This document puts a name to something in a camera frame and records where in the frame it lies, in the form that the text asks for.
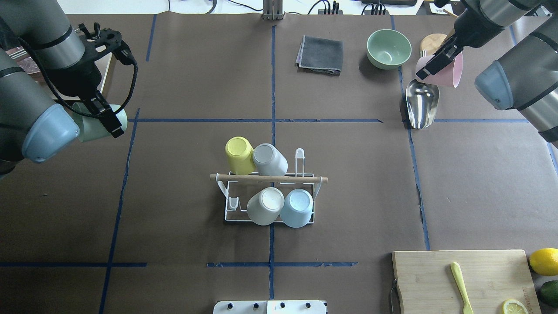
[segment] light blue cup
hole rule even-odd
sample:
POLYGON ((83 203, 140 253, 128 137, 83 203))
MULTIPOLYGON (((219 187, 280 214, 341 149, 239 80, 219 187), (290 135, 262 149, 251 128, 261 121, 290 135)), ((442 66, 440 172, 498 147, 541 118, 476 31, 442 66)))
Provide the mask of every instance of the light blue cup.
POLYGON ((379 69, 397 69, 411 56, 411 43, 405 35, 394 30, 378 30, 366 43, 368 60, 379 69))
POLYGON ((303 189, 294 189, 285 198, 280 216, 285 225, 300 228, 310 221, 312 208, 314 208, 312 195, 303 189))

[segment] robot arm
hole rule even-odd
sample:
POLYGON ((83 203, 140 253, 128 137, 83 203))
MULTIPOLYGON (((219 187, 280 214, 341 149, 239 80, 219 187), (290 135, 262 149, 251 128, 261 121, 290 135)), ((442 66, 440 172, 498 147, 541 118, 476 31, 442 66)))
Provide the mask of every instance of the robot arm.
MULTIPOLYGON (((80 29, 82 36, 76 34, 56 0, 0 1, 1 48, 8 50, 21 44, 35 59, 47 83, 51 81, 64 95, 79 97, 89 111, 79 113, 98 119, 113 137, 118 137, 124 131, 116 113, 129 101, 133 88, 123 106, 114 112, 97 90, 101 74, 94 62, 113 53, 124 65, 134 65, 134 77, 137 63, 119 32, 101 30, 97 23, 94 36, 83 25, 80 29), (97 52, 100 46, 105 49, 97 52)), ((5 53, 0 54, 0 95, 0 176, 13 170, 23 158, 37 163, 47 160, 80 132, 62 106, 5 53)))
MULTIPOLYGON (((445 0, 436 4, 444 5, 445 0)), ((481 47, 541 0, 462 0, 467 9, 456 20, 455 33, 417 72, 419 78, 438 73, 463 47, 481 47)), ((556 1, 547 6, 558 8, 556 1)), ((515 108, 539 134, 558 148, 558 16, 554 15, 490 65, 475 80, 477 90, 496 109, 515 108)))

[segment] yellow cup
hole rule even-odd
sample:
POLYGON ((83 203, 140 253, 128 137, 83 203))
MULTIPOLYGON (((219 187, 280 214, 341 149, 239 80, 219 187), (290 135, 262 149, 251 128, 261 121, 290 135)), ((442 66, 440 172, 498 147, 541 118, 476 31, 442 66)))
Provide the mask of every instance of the yellow cup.
POLYGON ((233 137, 225 145, 225 153, 232 173, 247 175, 256 170, 252 160, 254 148, 247 139, 241 136, 233 137))

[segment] pink cup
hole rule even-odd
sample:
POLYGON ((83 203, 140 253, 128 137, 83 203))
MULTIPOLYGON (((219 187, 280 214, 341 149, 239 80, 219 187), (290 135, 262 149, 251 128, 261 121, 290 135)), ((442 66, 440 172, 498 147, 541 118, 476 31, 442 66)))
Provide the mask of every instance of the pink cup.
MULTIPOLYGON (((423 56, 421 57, 415 68, 415 73, 417 73, 420 69, 422 69, 430 59, 432 59, 433 55, 423 56)), ((433 85, 442 85, 442 86, 449 86, 449 87, 457 87, 459 85, 459 81, 461 81, 461 74, 463 73, 463 53, 458 54, 455 59, 447 65, 444 69, 436 73, 436 75, 429 75, 425 79, 420 79, 417 77, 417 80, 422 83, 433 84, 433 85)))

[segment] lemon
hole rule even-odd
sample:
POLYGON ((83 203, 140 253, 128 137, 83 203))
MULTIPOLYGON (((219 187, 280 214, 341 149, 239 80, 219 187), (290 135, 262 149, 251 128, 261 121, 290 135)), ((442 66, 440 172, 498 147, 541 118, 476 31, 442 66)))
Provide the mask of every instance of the lemon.
POLYGON ((558 307, 558 280, 552 280, 542 284, 540 290, 541 301, 551 307, 558 307))
POLYGON ((529 314, 527 309, 520 301, 516 299, 509 299, 502 305, 503 314, 529 314))
POLYGON ((547 248, 533 252, 529 258, 529 265, 539 275, 558 275, 558 249, 547 248))

